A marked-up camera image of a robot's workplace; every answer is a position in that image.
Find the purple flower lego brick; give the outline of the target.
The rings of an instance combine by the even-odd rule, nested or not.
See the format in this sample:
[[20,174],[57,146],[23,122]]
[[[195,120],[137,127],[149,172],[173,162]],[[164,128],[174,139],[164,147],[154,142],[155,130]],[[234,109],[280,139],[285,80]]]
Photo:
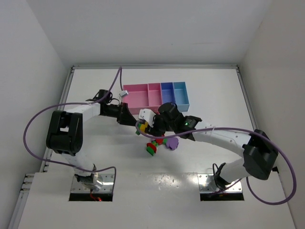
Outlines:
[[168,138],[165,146],[167,149],[176,150],[179,145],[179,140],[177,137]]

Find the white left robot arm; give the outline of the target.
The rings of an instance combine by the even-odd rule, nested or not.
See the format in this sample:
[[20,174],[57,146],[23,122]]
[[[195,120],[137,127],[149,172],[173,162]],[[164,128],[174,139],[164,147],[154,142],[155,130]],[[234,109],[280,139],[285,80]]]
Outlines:
[[66,111],[54,111],[46,138],[47,148],[65,158],[74,167],[77,182],[90,190],[99,191],[103,186],[102,177],[86,154],[81,151],[83,124],[96,116],[115,118],[117,123],[135,126],[136,119],[126,103],[111,104],[112,93],[100,89],[94,98]]

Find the yellow rounded lego brick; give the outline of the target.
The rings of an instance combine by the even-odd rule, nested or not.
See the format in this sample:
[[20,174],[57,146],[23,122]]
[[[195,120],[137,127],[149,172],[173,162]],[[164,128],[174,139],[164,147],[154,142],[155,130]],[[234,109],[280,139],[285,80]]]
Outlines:
[[138,128],[140,129],[140,131],[145,132],[145,129],[147,127],[147,124],[139,124]]

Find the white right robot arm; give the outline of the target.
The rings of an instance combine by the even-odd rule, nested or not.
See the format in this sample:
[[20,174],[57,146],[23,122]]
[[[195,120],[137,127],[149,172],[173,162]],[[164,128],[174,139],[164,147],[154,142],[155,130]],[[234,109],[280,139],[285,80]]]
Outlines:
[[145,121],[146,133],[153,136],[162,136],[166,131],[182,133],[183,139],[209,143],[237,154],[238,160],[222,163],[215,172],[213,179],[219,189],[244,177],[267,180],[278,156],[264,131],[217,130],[199,117],[184,116],[174,103],[161,105],[157,114],[145,112]]

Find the red rounded lego brick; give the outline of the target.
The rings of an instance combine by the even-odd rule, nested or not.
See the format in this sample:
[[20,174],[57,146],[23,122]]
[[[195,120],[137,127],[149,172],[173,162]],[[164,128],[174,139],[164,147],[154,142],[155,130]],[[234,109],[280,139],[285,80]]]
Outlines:
[[167,139],[156,139],[155,140],[156,143],[160,146],[160,145],[165,145],[167,143]]

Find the red green lego stack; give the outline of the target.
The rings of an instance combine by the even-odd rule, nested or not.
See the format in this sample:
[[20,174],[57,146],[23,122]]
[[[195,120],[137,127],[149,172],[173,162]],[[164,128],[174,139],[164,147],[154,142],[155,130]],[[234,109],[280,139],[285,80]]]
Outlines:
[[156,141],[148,142],[146,144],[146,151],[151,155],[154,156],[157,152],[158,143]]

